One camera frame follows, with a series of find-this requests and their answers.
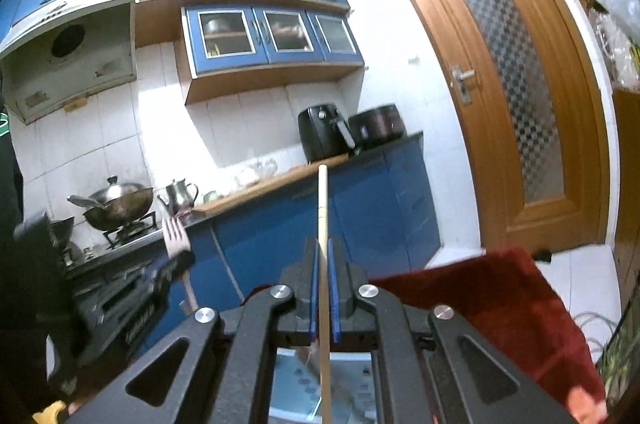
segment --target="white floor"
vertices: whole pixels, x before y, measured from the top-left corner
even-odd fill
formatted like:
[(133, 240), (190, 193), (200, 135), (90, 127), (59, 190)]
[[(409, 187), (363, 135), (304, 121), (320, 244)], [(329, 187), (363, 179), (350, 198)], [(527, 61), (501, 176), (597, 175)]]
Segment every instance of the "white floor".
[[(427, 267), (443, 266), (484, 254), (482, 249), (443, 247)], [(618, 324), (621, 315), (618, 277), (611, 248), (608, 245), (588, 245), (555, 254), (551, 263), (538, 263), (545, 279), (558, 293), (564, 306), (574, 317), (591, 348), (591, 357), (600, 356), (599, 344), (611, 337), (609, 326), (599, 317)]]

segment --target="wooden door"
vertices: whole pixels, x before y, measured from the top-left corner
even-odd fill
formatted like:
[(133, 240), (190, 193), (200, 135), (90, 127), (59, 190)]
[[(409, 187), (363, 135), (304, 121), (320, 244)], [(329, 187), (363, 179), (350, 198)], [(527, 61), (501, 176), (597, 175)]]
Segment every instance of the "wooden door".
[(602, 242), (602, 104), (564, 1), (412, 2), (460, 118), (482, 246), (536, 252)]

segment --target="chopstick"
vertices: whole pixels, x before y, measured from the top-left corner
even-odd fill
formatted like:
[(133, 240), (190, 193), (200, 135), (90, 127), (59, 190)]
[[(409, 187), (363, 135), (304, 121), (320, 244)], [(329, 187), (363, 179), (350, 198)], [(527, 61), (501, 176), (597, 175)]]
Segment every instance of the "chopstick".
[(327, 167), (318, 168), (318, 312), (320, 347), (320, 394), (322, 400), (322, 424), (331, 424), (331, 318), (329, 314), (328, 281), (328, 216), (327, 216)]

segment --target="teapot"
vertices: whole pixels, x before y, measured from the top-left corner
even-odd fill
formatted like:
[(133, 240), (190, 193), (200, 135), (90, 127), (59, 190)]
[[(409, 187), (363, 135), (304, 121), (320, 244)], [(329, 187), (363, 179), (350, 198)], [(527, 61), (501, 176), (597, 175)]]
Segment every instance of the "teapot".
[[(164, 205), (169, 216), (175, 216), (183, 209), (193, 207), (193, 204), (198, 197), (198, 186), (196, 184), (185, 184), (186, 179), (182, 179), (178, 182), (175, 180), (171, 184), (165, 187), (165, 191), (168, 197), (168, 201), (164, 201), (164, 198), (157, 194), (156, 198)], [(191, 195), (189, 192), (189, 186), (195, 187), (195, 194)]]

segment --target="red cloth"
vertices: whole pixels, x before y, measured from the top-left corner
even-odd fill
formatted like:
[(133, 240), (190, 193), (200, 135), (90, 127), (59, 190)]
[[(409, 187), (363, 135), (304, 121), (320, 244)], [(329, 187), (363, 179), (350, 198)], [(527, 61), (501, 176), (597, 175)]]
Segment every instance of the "red cloth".
[(596, 402), (604, 400), (584, 335), (524, 250), (491, 252), (371, 283), (406, 305), (451, 306), (563, 406), (575, 386)]

